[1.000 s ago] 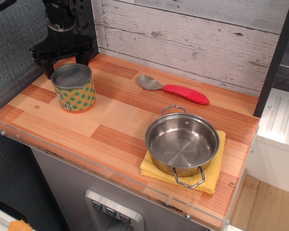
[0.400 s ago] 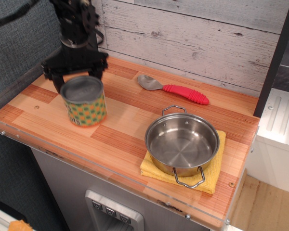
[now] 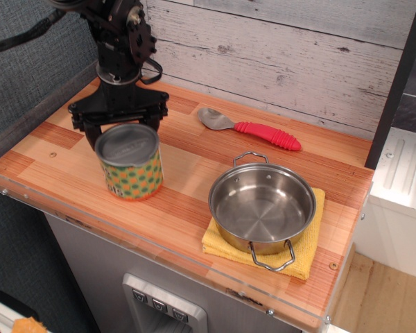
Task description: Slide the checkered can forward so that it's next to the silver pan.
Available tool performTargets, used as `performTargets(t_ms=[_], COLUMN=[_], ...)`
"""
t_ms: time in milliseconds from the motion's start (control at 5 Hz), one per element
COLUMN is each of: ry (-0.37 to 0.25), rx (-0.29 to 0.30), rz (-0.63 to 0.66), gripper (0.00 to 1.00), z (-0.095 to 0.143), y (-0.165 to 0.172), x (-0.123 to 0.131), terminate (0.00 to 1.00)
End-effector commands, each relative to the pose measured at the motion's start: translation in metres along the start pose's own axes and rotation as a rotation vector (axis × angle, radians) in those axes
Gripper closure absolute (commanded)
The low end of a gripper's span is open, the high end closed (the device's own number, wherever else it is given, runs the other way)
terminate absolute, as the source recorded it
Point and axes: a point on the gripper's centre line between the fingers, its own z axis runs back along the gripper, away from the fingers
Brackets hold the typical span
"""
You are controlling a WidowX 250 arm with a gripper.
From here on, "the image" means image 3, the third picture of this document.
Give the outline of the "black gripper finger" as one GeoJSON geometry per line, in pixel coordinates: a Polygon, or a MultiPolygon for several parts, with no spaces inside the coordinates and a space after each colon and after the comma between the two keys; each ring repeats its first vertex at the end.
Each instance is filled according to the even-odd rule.
{"type": "Polygon", "coordinates": [[[161,120],[162,120],[162,116],[160,116],[159,114],[153,114],[153,115],[147,114],[139,120],[139,123],[145,126],[149,126],[155,132],[157,132],[159,130],[161,120]]]}
{"type": "Polygon", "coordinates": [[[101,126],[91,124],[91,123],[84,123],[83,128],[84,128],[84,132],[85,132],[85,136],[87,138],[87,141],[89,142],[89,145],[91,146],[92,150],[94,151],[96,141],[102,134],[101,126]]]}

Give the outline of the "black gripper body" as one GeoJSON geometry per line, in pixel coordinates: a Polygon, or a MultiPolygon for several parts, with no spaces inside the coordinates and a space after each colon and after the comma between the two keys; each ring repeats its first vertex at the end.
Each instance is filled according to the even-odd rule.
{"type": "Polygon", "coordinates": [[[75,129],[84,130],[84,123],[107,125],[126,121],[139,121],[147,114],[168,114],[169,95],[145,89],[136,83],[113,85],[101,81],[91,95],[73,102],[68,110],[75,129]]]}

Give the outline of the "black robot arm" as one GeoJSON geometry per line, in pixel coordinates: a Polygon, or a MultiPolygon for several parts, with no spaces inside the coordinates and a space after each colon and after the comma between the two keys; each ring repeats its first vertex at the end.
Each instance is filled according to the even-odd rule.
{"type": "Polygon", "coordinates": [[[69,105],[73,127],[95,146],[103,125],[138,121],[159,128],[168,114],[166,92],[146,89],[162,77],[162,66],[151,57],[156,38],[146,23],[140,1],[50,1],[62,12],[84,18],[96,43],[97,90],[69,105]]]}

